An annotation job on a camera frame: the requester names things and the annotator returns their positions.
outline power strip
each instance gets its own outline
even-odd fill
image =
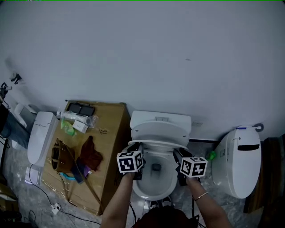
[[[54,215],[56,215],[61,209],[61,206],[58,203],[51,205],[51,207],[52,207],[52,212]]]

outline tile floor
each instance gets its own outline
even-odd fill
[[[206,153],[209,153],[214,149],[213,147],[214,145],[211,143],[190,142],[188,145],[190,152],[197,156],[205,156]],[[26,151],[16,151],[13,148],[6,151],[4,160],[4,175],[8,180],[9,186],[18,196],[20,212],[22,213],[23,217],[28,217],[29,211],[33,210],[36,215],[36,224],[39,228],[53,228],[54,226],[61,228],[99,227],[97,224],[85,222],[62,213],[54,216],[50,212],[50,205],[46,196],[39,189],[24,182],[25,170],[29,166],[30,164],[27,159]],[[258,226],[262,210],[256,211],[249,215],[244,214],[244,199],[236,199],[218,191],[212,182],[211,163],[209,163],[206,176],[201,179],[201,183],[210,193],[210,195],[218,202],[218,204],[223,207],[234,227],[255,228]],[[66,212],[74,214],[83,219],[101,222],[100,217],[94,216],[84,210],[66,203],[63,198],[57,196],[43,185],[41,188],[48,194],[52,202],[59,202]],[[182,210],[188,218],[191,218],[192,196],[187,187],[180,187],[177,184],[175,190],[171,194],[171,198],[174,207]],[[137,218],[141,218],[145,213],[148,212],[149,203],[146,200],[138,197],[134,192],[131,195],[131,202]],[[197,214],[200,214],[200,212],[195,205],[195,215]],[[199,221],[204,225],[204,221],[201,216]],[[130,209],[126,227],[130,228],[132,225],[133,213]]]

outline person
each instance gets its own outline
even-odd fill
[[[28,148],[30,133],[3,104],[0,105],[0,135]]]
[[[134,173],[127,173],[123,176],[116,193],[103,213],[100,228],[125,228],[133,178]],[[225,211],[206,193],[200,182],[190,178],[186,182],[207,228],[232,228]],[[170,205],[169,197],[162,200],[162,208],[159,208],[158,202],[151,201],[151,210],[137,221],[133,228],[195,227],[182,211],[174,209]]]

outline forearm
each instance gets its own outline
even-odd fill
[[[194,199],[206,193],[200,182],[195,179],[188,179],[187,185]],[[196,203],[208,228],[231,227],[227,214],[209,194],[199,198]]]
[[[116,193],[104,210],[101,228],[124,228],[126,226],[132,186],[133,175],[123,176]]]

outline brown leather bag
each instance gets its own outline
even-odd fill
[[[57,172],[70,173],[74,164],[74,150],[57,138],[52,149],[52,166]]]

